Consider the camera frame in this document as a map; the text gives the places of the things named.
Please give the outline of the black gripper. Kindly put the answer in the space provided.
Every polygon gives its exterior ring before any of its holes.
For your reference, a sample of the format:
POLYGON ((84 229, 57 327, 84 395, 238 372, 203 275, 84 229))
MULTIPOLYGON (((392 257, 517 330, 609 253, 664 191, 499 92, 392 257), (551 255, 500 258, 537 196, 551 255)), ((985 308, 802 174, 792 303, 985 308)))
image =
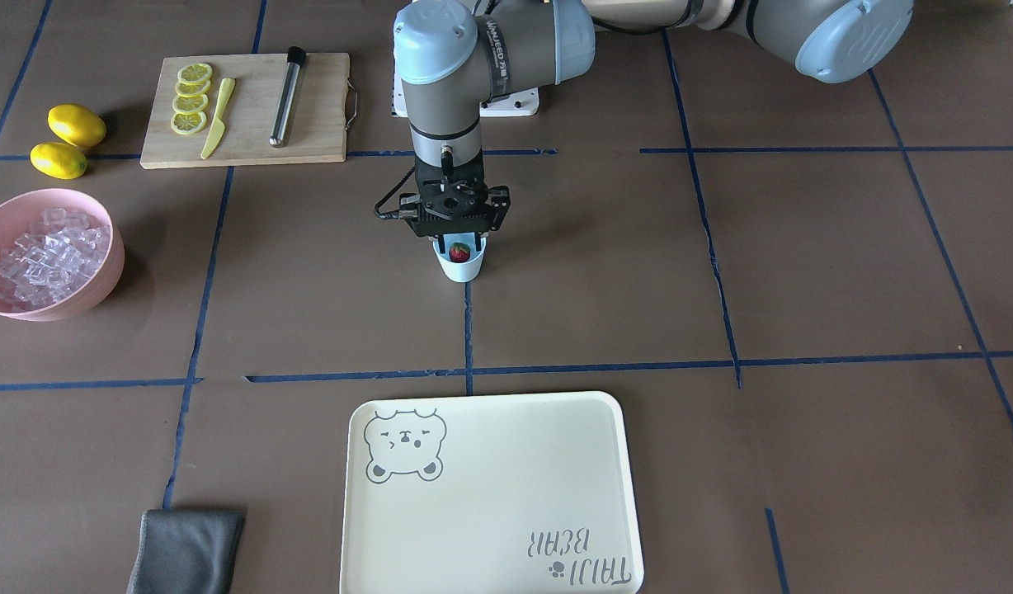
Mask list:
POLYGON ((485 184, 483 158, 454 166, 449 174, 440 165, 420 158, 416 166, 417 193, 400 198, 398 217, 419 237, 452 233, 491 233, 502 226, 511 205, 506 185, 485 184))

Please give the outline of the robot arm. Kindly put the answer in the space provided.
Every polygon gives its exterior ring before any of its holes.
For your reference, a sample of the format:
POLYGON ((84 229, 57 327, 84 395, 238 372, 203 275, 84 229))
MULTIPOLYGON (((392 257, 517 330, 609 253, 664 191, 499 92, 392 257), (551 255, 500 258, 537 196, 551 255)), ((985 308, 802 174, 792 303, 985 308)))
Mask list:
POLYGON ((912 1, 413 1, 397 12, 391 33, 417 192, 379 218, 401 219, 432 240, 499 230, 509 189, 485 183, 481 106, 586 74, 598 30, 731 31, 835 84, 879 64, 914 8, 912 1))

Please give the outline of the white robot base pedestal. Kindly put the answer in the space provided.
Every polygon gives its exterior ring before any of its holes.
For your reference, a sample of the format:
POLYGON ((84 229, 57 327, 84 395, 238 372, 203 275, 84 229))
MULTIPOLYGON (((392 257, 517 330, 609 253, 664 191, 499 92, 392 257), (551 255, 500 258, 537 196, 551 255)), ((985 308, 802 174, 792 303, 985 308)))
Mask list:
MULTIPOLYGON (((539 109, 539 91, 529 89, 514 92, 506 97, 497 97, 492 101, 481 102, 482 117, 506 118, 533 116, 539 109)), ((393 76, 393 93, 391 93, 390 115, 396 118, 408 117, 406 101, 403 95, 403 80, 397 73, 393 76)))

